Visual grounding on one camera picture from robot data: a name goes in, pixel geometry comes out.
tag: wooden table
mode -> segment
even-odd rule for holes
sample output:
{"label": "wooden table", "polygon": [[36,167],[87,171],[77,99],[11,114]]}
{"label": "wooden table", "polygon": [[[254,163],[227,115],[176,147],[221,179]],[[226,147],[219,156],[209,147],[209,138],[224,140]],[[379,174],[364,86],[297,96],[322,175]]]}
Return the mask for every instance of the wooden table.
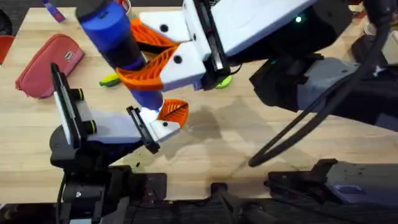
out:
{"label": "wooden table", "polygon": [[[4,66],[0,68],[0,203],[54,202],[62,171],[50,164],[49,138],[60,124],[53,98],[28,98],[14,88],[33,55],[56,33],[74,38],[86,53],[68,78],[82,88],[88,104],[97,110],[126,113],[137,106],[122,85],[101,88],[98,82],[113,72],[78,25],[73,8],[60,9],[68,20],[54,21],[45,9],[30,9]],[[135,12],[165,8],[134,8]],[[349,59],[351,44],[361,35],[364,21],[352,24],[323,53]],[[283,155],[257,168],[248,159],[295,116],[263,105],[249,77],[263,62],[243,66],[225,90],[198,91],[186,87],[165,97],[190,103],[190,116],[181,133],[161,144],[152,155],[142,147],[117,164],[141,166],[139,172],[165,172],[167,198],[193,199],[209,195],[212,182],[229,183],[243,197],[269,197],[262,185],[267,173],[309,170],[323,158],[357,163],[397,163],[397,134],[355,121],[330,117],[316,131]]]}

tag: floor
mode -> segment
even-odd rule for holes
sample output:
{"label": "floor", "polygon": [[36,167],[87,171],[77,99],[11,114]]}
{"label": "floor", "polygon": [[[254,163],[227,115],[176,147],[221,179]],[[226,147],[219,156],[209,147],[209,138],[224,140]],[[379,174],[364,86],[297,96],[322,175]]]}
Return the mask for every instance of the floor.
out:
{"label": "floor", "polygon": [[[81,0],[51,1],[58,7],[73,7]],[[181,6],[182,0],[132,0],[133,6]],[[14,35],[17,33],[27,10],[30,7],[42,7],[40,0],[0,0],[3,9],[14,24]],[[398,209],[335,204],[318,205],[309,200],[290,200],[291,205],[263,200],[266,210],[273,216],[290,220],[288,223],[398,223]],[[15,220],[3,217],[16,214]],[[0,211],[0,223],[53,223],[53,205],[8,205]],[[125,223],[226,223],[226,217],[220,201],[211,202],[203,207],[190,204],[162,204],[160,208],[128,209]]]}

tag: blue object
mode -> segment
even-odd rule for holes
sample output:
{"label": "blue object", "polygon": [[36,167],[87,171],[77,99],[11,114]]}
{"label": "blue object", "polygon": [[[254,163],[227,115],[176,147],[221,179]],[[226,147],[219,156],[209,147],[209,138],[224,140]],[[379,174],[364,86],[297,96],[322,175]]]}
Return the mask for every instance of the blue object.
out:
{"label": "blue object", "polygon": [[63,14],[55,6],[49,3],[49,0],[43,0],[43,4],[57,22],[63,22],[65,20],[65,16],[63,16]]}
{"label": "blue object", "polygon": [[[111,67],[140,70],[146,61],[131,32],[131,24],[123,7],[111,1],[85,1],[76,16],[96,48]],[[160,91],[130,90],[137,102],[150,110],[163,105]]]}
{"label": "blue object", "polygon": [[130,90],[130,92],[142,107],[158,111],[163,105],[163,96],[160,91]]}

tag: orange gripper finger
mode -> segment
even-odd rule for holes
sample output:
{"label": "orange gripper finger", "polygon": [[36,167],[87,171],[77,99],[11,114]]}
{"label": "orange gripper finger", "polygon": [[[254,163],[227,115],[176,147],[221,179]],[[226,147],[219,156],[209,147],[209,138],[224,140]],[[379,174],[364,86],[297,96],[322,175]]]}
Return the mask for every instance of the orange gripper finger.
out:
{"label": "orange gripper finger", "polygon": [[118,74],[121,82],[130,90],[162,90],[163,84],[162,80],[160,79],[160,73],[170,58],[173,56],[177,47],[178,46],[176,45],[163,51],[139,71],[129,71],[117,68],[116,73]]}
{"label": "orange gripper finger", "polygon": [[189,113],[188,103],[183,100],[166,99],[157,119],[180,124],[182,128]]}

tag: red pencil case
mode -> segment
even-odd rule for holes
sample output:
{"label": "red pencil case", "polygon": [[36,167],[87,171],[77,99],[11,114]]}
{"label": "red pencil case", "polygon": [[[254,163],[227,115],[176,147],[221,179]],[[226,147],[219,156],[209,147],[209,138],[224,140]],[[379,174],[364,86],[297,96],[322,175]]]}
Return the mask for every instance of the red pencil case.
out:
{"label": "red pencil case", "polygon": [[83,51],[72,38],[55,34],[26,66],[16,80],[16,88],[34,98],[49,97],[54,92],[50,63],[55,62],[68,76],[83,56]]}

